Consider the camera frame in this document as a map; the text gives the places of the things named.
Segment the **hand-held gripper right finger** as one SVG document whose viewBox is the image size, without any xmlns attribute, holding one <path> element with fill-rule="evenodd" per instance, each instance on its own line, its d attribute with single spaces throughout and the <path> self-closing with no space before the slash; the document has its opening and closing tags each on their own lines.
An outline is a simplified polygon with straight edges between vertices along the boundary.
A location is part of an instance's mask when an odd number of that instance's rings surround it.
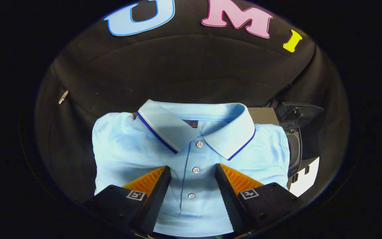
<svg viewBox="0 0 382 239">
<path fill-rule="evenodd" d="M 278 183 L 260 183 L 224 164 L 216 165 L 215 179 L 235 233 L 265 230 L 299 209 L 299 198 Z"/>
</svg>

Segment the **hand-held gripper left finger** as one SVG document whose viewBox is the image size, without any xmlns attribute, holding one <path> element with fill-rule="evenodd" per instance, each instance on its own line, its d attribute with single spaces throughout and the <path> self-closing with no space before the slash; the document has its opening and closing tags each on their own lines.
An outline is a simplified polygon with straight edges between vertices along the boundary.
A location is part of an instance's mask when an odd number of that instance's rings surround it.
<svg viewBox="0 0 382 239">
<path fill-rule="evenodd" d="M 107 186 L 84 207 L 128 235 L 151 235 L 170 180 L 170 168 L 162 166 L 122 187 Z"/>
</svg>

